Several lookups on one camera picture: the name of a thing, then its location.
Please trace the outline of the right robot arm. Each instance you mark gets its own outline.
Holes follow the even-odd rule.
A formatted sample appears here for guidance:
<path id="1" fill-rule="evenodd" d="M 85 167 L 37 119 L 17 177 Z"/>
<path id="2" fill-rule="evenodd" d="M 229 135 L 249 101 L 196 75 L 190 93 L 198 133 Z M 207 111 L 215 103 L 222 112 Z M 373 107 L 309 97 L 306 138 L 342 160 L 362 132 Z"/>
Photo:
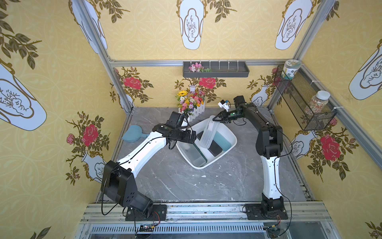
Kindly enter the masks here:
<path id="1" fill-rule="evenodd" d="M 240 118 L 246 118 L 258 132 L 255 148 L 263 164 L 264 189 L 262 193 L 262 213 L 285 210 L 284 198 L 278 187 L 279 162 L 283 151 L 283 130 L 265 118 L 253 103 L 245 102 L 243 96 L 234 98 L 235 109 L 230 109 L 228 101 L 220 101 L 223 109 L 214 121 L 231 123 Z"/>

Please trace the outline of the dark green pencil case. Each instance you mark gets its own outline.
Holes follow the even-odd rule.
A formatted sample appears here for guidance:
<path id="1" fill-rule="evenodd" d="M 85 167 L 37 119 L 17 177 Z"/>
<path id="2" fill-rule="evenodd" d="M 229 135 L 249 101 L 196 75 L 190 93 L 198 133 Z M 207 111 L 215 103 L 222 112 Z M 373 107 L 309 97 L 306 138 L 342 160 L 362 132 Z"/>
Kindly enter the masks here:
<path id="1" fill-rule="evenodd" d="M 201 150 L 198 148 L 198 146 L 195 143 L 193 143 L 193 146 L 196 148 L 196 150 L 200 154 L 201 158 L 205 161 L 203 164 L 201 164 L 201 166 L 207 164 L 208 160 L 204 156 L 204 154 L 201 152 Z"/>

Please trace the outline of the clear plastic pencil case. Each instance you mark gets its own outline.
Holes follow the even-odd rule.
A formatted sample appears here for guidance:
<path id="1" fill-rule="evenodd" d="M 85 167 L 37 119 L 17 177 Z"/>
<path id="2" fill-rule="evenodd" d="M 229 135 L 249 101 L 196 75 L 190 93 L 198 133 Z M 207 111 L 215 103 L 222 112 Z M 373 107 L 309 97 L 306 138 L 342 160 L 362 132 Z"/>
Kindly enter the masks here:
<path id="1" fill-rule="evenodd" d="M 208 119 L 204 130 L 198 134 L 199 145 L 202 148 L 209 148 L 211 146 L 219 124 L 220 122 L 215 121 L 213 116 Z"/>

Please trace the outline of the black pencil case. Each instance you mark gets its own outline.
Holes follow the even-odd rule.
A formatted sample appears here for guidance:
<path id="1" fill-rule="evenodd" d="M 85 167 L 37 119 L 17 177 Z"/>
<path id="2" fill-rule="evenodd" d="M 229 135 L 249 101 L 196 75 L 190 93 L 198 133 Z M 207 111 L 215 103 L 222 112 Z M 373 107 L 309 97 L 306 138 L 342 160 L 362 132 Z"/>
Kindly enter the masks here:
<path id="1" fill-rule="evenodd" d="M 197 139 L 201 140 L 202 136 L 203 136 L 203 131 L 200 132 L 199 134 L 197 134 Z M 212 141 L 210 147 L 209 147 L 209 152 L 213 155 L 213 156 L 217 156 L 219 155 L 220 153 L 222 153 L 222 148 L 216 143 L 215 140 Z"/>

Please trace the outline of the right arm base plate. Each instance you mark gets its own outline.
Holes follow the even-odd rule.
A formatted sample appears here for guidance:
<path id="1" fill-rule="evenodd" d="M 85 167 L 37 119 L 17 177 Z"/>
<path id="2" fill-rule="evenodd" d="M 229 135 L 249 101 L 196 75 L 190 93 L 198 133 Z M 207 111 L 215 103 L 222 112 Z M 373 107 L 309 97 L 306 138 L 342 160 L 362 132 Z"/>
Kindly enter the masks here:
<path id="1" fill-rule="evenodd" d="M 288 215 L 286 209 L 282 207 L 267 208 L 261 204 L 245 204 L 243 212 L 247 215 L 248 220 L 287 220 Z"/>

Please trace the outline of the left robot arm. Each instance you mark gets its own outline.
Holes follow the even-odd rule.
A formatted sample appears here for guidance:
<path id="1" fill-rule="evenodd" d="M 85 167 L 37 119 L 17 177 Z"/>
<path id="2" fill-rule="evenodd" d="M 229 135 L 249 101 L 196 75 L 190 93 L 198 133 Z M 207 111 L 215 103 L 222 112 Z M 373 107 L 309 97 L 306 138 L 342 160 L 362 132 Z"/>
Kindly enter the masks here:
<path id="1" fill-rule="evenodd" d="M 172 112 L 166 123 L 155 125 L 145 140 L 117 162 L 109 161 L 103 172 L 101 192 L 123 208 L 132 208 L 146 219 L 153 214 L 153 201 L 140 193 L 135 178 L 145 164 L 171 143 L 194 144 L 196 131 L 191 129 L 188 114 Z"/>

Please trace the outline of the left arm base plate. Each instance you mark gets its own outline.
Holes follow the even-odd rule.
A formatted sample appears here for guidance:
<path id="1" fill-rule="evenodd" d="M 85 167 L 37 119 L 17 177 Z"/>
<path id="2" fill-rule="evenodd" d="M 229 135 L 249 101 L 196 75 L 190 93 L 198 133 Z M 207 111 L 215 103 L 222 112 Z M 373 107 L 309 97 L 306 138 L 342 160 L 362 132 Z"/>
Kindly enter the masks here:
<path id="1" fill-rule="evenodd" d="M 152 212 L 149 215 L 138 212 L 136 209 L 129 208 L 125 220 L 128 222 L 133 221 L 154 221 L 162 222 L 166 220 L 167 206 L 164 204 L 154 204 Z"/>

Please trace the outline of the teal translucent pencil case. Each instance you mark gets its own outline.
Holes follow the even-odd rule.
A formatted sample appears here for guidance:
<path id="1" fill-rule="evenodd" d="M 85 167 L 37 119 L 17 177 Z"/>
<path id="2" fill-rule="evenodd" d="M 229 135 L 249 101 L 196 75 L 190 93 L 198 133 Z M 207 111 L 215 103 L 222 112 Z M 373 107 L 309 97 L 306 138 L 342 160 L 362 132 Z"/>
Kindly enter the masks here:
<path id="1" fill-rule="evenodd" d="M 222 149 L 222 151 L 228 151 L 231 148 L 231 143 L 218 131 L 216 132 L 213 140 Z"/>

